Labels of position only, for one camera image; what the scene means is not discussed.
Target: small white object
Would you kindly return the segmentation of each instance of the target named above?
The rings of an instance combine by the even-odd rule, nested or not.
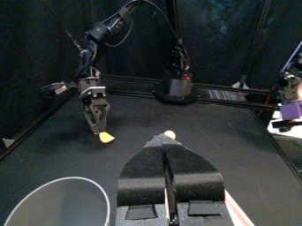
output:
[[[174,135],[174,133],[173,133],[172,131],[165,131],[165,132],[164,132],[164,135],[165,135],[166,137],[169,137],[170,139],[174,139],[174,138],[176,138],[176,135]]]

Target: black backdrop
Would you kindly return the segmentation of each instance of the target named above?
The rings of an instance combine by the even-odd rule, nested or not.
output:
[[[46,0],[60,24],[80,40],[125,0]],[[152,1],[165,11],[164,1]],[[241,76],[264,0],[177,0],[181,34],[195,63],[195,82],[232,85]],[[52,105],[38,87],[74,79],[76,51],[44,1],[0,2],[0,138],[11,138]],[[247,85],[269,88],[302,37],[302,1],[271,1]],[[169,31],[156,9],[142,4],[125,43],[106,50],[101,72],[161,78]]]

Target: black table surface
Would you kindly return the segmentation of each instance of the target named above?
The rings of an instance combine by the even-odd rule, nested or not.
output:
[[[74,96],[0,162],[0,224],[39,185],[60,177],[86,177],[105,189],[114,225],[122,166],[153,135],[172,130],[176,141],[216,166],[255,225],[302,225],[300,184],[248,109],[200,103],[176,106],[117,95],[106,100],[113,143],[102,144],[90,133]]]

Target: purple object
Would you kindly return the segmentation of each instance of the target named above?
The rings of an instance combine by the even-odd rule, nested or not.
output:
[[[291,102],[279,107],[281,119],[289,120],[302,117],[302,102]]]

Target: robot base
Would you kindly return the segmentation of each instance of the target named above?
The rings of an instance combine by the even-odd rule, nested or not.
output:
[[[192,89],[190,79],[165,78],[160,87],[154,88],[153,95],[162,102],[188,104],[197,100],[197,93]]]

